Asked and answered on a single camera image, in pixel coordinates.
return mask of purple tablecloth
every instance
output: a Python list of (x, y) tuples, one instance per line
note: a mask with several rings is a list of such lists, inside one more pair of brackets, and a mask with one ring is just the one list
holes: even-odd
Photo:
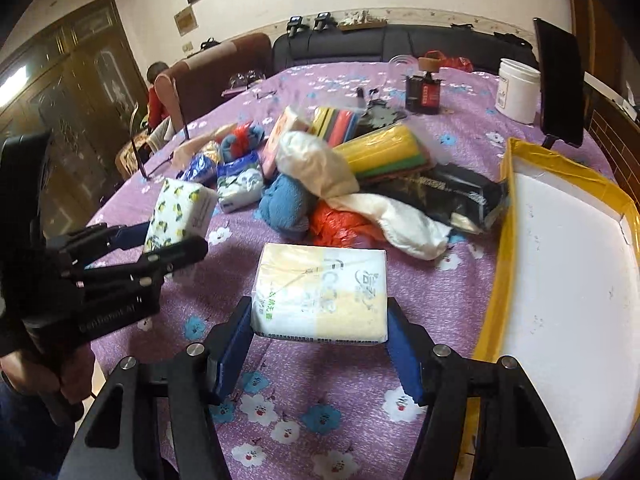
[[(515, 123), (495, 109), (497, 77), (453, 69), (444, 79), (441, 113), (420, 120), (452, 160), (497, 180), (505, 139), (541, 143), (538, 126)], [(189, 125), (197, 136), (231, 122), (259, 121), (267, 133), (286, 105), (311, 115), (315, 106), (355, 97), (358, 86), (380, 87), (391, 104), (404, 102), (403, 83), (387, 79), (386, 64), (338, 63), (296, 67), (236, 97)], [(156, 168), (179, 139), (147, 164)], [(591, 137), (564, 155), (612, 178)], [(161, 177), (174, 176), (168, 164), (146, 183), (135, 174), (92, 222), (135, 224), (148, 220)], [(142, 362), (168, 358), (201, 340), (223, 322), (242, 295), (251, 293), (265, 242), (284, 241), (254, 210), (216, 211), (208, 233), (209, 254), (197, 267), (192, 286), (167, 283), (160, 314), (93, 344), (109, 372), (125, 355)], [(422, 324), (436, 342), (463, 356), (471, 354), (489, 300), (497, 234), (454, 236), (439, 260), (424, 262), (389, 247), (388, 294), (411, 322)], [(140, 250), (117, 251), (99, 265), (130, 262)], [(424, 410), (405, 396), (384, 346), (346, 348), (255, 337), (231, 398), (212, 408), (226, 461), (235, 479), (324, 480), (401, 478), (420, 430)], [(162, 452), (172, 458), (166, 410), (160, 423)]]

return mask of person's hand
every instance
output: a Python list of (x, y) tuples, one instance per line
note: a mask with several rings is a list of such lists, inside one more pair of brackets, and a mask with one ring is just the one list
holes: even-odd
[(22, 394), (48, 394), (58, 390), (71, 404), (91, 394), (95, 355), (89, 345), (77, 348), (63, 363), (60, 378), (39, 364), (33, 354), (17, 350), (0, 358), (0, 367), (11, 386)]

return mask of white plastic jar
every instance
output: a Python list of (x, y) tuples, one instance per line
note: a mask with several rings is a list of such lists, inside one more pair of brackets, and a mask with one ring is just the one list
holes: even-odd
[(512, 59), (502, 59), (495, 107), (508, 118), (532, 124), (540, 95), (540, 71)]

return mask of blue towel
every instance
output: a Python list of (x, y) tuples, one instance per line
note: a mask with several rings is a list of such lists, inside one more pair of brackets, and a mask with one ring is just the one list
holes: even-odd
[(316, 197), (300, 181), (280, 174), (264, 191), (258, 211), (269, 227), (283, 237), (302, 240), (309, 231), (308, 215), (315, 204)]

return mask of red plastic bag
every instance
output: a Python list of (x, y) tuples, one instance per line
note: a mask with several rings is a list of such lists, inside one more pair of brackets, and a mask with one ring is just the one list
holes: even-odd
[(311, 213), (309, 229), (314, 235), (313, 244), (322, 247), (373, 249), (385, 241), (380, 228), (364, 216), (331, 209), (324, 200)]
[(440, 66), (447, 66), (449, 68), (457, 68), (458, 70), (462, 70), (462, 72), (473, 72), (474, 66), (471, 63), (471, 60), (466, 57), (447, 57), (439, 50), (430, 50), (428, 51), (424, 57), (432, 57), (440, 60)]

